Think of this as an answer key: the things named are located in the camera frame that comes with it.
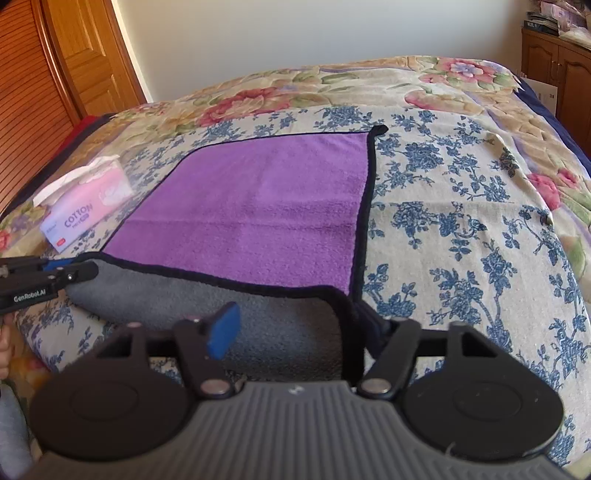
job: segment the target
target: wooden door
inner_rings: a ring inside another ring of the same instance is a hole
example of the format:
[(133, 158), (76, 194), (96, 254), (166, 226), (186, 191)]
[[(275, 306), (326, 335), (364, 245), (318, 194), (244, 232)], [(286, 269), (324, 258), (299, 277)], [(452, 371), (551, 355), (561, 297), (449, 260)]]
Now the wooden door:
[(523, 71), (528, 78), (558, 86), (558, 45), (524, 31)]
[(591, 155), (591, 59), (560, 47), (559, 63), (558, 120), (583, 151)]
[(43, 0), (43, 5), (88, 115), (145, 103), (111, 0)]

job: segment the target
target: floral bedspread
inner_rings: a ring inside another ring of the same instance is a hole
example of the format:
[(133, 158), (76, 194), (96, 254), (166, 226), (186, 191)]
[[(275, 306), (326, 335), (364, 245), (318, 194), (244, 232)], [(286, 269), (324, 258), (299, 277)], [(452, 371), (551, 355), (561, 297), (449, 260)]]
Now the floral bedspread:
[[(117, 154), (136, 195), (62, 256), (101, 249), (197, 148), (384, 124), (365, 300), (384, 317), (425, 327), (468, 322), (547, 381), (566, 408), (551, 457), (567, 465), (591, 446), (591, 180), (517, 88), (511, 72), (490, 62), (396, 57), (253, 74), (120, 113), (59, 174)], [(45, 213), (26, 203), (7, 217), (0, 251), (51, 254), (38, 232)], [(112, 329), (63, 293), (15, 321), (56, 371)], [(170, 361), (155, 363), (177, 375)], [(440, 367), (441, 360), (421, 364), (417, 375)]]

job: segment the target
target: person's hand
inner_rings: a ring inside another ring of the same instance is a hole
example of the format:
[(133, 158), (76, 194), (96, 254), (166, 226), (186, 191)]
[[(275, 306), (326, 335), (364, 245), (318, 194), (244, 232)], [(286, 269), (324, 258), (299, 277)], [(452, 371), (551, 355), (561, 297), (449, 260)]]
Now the person's hand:
[(0, 380), (8, 377), (8, 364), (11, 359), (10, 327), (5, 323), (0, 329)]

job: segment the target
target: metal screw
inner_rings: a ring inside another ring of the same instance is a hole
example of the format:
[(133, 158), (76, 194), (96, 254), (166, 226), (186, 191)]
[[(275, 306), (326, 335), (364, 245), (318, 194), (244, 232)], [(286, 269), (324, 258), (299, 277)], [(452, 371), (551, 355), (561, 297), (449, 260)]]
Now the metal screw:
[(392, 388), (392, 385), (388, 380), (383, 378), (368, 378), (361, 382), (361, 389), (364, 392), (371, 393), (372, 395), (382, 395), (388, 393)]
[(207, 395), (225, 395), (230, 391), (230, 383), (220, 378), (210, 378), (201, 384), (201, 390)]

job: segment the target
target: pink tissue box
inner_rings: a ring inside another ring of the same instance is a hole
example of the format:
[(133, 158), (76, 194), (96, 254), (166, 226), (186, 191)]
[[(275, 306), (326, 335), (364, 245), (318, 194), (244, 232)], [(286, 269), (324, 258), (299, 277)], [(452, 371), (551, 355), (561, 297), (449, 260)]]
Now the pink tissue box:
[(40, 225), (49, 243), (61, 253), (74, 240), (114, 212), (133, 194), (117, 162), (82, 177), (51, 207)]

